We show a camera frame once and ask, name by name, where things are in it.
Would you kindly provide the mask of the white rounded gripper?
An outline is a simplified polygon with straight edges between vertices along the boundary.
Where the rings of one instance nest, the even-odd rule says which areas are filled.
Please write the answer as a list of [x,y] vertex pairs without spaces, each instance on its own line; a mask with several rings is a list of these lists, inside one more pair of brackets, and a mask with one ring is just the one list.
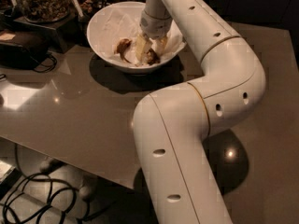
[[151,39],[156,40],[155,52],[157,55],[164,53],[168,37],[166,36],[172,24],[172,18],[157,19],[150,16],[146,10],[143,10],[140,18],[140,28],[144,34],[138,34],[135,41],[135,56],[142,64],[151,49]]

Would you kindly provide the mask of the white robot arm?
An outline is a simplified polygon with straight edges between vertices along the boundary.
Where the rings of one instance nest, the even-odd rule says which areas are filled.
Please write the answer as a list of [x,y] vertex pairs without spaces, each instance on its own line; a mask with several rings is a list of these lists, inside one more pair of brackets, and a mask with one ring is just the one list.
[[147,0],[142,30],[176,23],[204,72],[154,91],[134,113],[135,146],[160,224],[233,224],[203,141],[247,117],[263,97],[263,67],[245,39],[203,0]]

